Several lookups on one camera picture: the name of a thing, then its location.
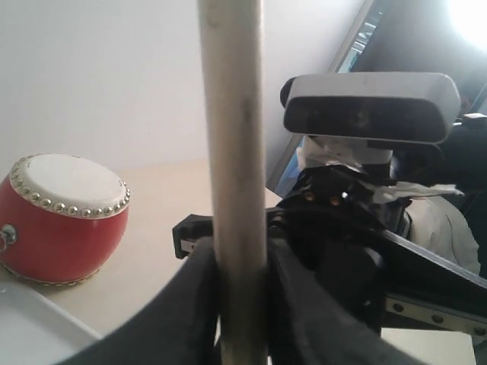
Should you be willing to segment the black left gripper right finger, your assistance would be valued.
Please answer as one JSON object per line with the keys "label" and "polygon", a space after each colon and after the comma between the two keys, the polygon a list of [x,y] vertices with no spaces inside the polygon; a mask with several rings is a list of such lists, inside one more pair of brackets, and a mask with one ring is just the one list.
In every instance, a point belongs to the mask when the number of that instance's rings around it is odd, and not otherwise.
{"label": "black left gripper right finger", "polygon": [[268,241],[269,355],[273,364],[413,364],[348,314],[294,256]]}

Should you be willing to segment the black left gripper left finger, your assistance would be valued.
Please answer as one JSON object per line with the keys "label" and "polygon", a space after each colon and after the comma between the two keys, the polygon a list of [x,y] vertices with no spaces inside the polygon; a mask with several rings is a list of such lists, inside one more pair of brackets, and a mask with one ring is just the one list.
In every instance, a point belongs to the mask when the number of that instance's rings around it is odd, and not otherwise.
{"label": "black left gripper left finger", "polygon": [[200,239],[164,289],[120,328],[66,364],[220,364],[213,241]]}

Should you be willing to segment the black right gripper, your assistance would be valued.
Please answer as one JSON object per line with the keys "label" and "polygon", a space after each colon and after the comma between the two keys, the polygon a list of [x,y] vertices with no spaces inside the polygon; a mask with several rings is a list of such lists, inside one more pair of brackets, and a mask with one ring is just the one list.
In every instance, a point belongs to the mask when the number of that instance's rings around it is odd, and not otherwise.
{"label": "black right gripper", "polygon": [[267,237],[374,332],[485,334],[485,279],[400,236],[406,203],[376,205],[343,168],[312,168],[267,210]]}

